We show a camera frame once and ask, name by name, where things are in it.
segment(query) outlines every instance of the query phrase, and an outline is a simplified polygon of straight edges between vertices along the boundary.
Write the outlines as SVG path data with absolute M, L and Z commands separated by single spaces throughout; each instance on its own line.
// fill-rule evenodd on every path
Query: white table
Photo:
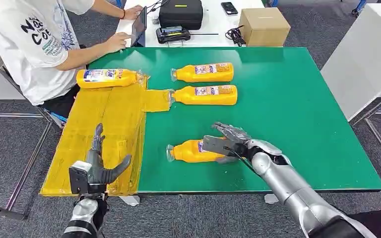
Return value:
M 135 5 L 150 6 L 156 0 L 127 0 L 125 9 Z M 191 33 L 218 33 L 218 35 L 192 35 L 190 40 L 183 41 L 185 47 L 227 47 L 235 46 L 232 40 L 225 37 L 225 33 L 231 28 L 238 27 L 240 20 L 240 12 L 244 8 L 264 8 L 261 0 L 232 0 L 234 7 L 239 12 L 236 16 L 227 16 L 221 7 L 224 0 L 202 0 L 203 19 L 202 26 L 197 31 Z M 160 44 L 157 41 L 155 30 L 160 27 L 159 24 L 152 23 L 152 19 L 158 16 L 159 9 L 148 14 L 147 30 L 145 31 L 146 47 L 179 47 L 181 42 L 168 44 Z M 116 32 L 132 32 L 132 20 L 120 20 Z M 127 47 L 130 46 L 130 40 L 127 41 Z

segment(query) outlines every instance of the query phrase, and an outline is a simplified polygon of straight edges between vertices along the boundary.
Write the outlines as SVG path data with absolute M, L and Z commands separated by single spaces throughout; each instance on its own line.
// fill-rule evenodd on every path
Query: hand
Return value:
M 129 9 L 125 10 L 124 19 L 134 20 L 138 17 L 140 11 L 142 11 L 142 7 L 140 5 L 136 5 L 132 8 L 129 8 Z
M 131 35 L 125 32 L 119 32 L 111 36 L 106 42 L 103 43 L 106 53 L 113 53 L 121 49 L 125 49 L 126 41 Z

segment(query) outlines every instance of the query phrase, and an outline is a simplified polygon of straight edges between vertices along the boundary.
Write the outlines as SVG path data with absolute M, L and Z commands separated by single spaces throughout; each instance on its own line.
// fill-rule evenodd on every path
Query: clear bottle cap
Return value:
M 175 156 L 173 154 L 173 145 L 167 145 L 166 156 L 167 156 L 167 161 L 169 162 L 172 162 L 175 160 Z
M 177 69 L 175 68 L 172 68 L 171 71 L 170 71 L 170 75 L 172 77 L 172 81 L 177 81 Z
M 175 91 L 173 89 L 169 89 L 169 106 L 170 107 L 176 101 L 175 97 L 173 96 L 174 93 Z
M 136 80 L 141 85 L 143 85 L 149 78 L 150 76 L 144 74 L 141 69 L 136 72 Z

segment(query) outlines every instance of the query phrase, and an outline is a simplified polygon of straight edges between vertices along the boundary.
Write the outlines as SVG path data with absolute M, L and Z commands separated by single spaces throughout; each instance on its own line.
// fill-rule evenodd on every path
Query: white t-shirt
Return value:
M 66 10 L 83 14 L 94 0 L 0 0 L 0 56 L 33 104 L 64 95 L 77 70 L 55 67 L 79 49 Z

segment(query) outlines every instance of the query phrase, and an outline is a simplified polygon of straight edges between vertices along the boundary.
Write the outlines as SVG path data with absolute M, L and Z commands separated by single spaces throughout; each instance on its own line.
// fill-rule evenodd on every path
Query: silver robotic arm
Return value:
M 123 161 L 113 169 L 104 168 L 102 142 L 104 136 L 103 125 L 98 124 L 93 138 L 91 149 L 87 153 L 86 161 L 76 161 L 69 168 L 71 192 L 78 194 L 78 201 L 72 211 L 62 238 L 99 238 L 107 205 L 107 185 L 129 166 L 131 156 L 127 155 Z
M 252 139 L 241 128 L 217 122 L 213 126 L 228 140 L 205 136 L 204 150 L 246 157 L 252 169 L 290 211 L 307 238 L 376 238 L 360 222 L 327 203 L 296 172 L 280 149 Z

